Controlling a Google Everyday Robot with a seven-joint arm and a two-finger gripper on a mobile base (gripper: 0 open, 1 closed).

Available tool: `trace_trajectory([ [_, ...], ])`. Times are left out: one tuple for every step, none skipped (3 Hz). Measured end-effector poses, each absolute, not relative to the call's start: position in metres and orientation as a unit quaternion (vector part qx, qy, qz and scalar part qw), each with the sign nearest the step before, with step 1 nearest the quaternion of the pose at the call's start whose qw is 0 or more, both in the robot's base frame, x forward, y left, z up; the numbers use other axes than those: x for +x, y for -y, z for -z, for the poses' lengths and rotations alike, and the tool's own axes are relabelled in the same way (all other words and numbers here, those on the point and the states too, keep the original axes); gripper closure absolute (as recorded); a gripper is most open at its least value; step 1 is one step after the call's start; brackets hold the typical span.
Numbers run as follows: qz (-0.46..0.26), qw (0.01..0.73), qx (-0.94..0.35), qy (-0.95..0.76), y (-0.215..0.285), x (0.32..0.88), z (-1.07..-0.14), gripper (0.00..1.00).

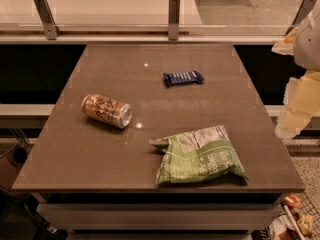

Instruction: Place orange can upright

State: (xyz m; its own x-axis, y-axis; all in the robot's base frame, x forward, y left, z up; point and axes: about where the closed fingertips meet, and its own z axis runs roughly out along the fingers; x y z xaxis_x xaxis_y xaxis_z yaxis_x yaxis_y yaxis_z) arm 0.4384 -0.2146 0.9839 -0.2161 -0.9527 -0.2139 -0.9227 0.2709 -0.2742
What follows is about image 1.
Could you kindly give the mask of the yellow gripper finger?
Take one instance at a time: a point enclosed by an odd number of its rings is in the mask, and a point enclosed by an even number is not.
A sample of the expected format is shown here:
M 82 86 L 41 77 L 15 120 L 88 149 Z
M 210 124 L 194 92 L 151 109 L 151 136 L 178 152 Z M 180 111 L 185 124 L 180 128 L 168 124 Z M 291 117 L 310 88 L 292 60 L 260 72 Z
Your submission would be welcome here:
M 291 77 L 283 103 L 275 134 L 280 139 L 292 139 L 320 112 L 320 72 L 307 70 L 299 79 Z
M 281 41 L 273 45 L 271 51 L 280 55 L 294 55 L 295 40 L 298 28 L 291 30 Z

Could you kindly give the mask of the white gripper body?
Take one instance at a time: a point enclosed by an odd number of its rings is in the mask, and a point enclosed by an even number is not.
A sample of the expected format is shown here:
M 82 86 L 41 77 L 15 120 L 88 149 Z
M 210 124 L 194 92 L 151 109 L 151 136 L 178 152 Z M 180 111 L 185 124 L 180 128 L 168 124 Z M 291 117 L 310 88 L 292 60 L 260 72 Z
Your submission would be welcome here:
M 320 8 L 315 7 L 299 25 L 294 49 L 295 63 L 307 70 L 320 70 Z

